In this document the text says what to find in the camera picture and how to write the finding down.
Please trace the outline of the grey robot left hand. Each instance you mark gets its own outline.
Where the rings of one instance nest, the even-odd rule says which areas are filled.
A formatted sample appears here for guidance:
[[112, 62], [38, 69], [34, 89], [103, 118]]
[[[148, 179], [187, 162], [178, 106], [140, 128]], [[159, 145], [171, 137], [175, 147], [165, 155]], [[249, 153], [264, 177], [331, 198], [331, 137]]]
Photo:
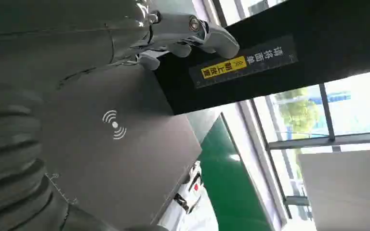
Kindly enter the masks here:
[[193, 47], [232, 58], [237, 40], [151, 0], [0, 0], [0, 95], [44, 93], [76, 76], [136, 64], [145, 51]]

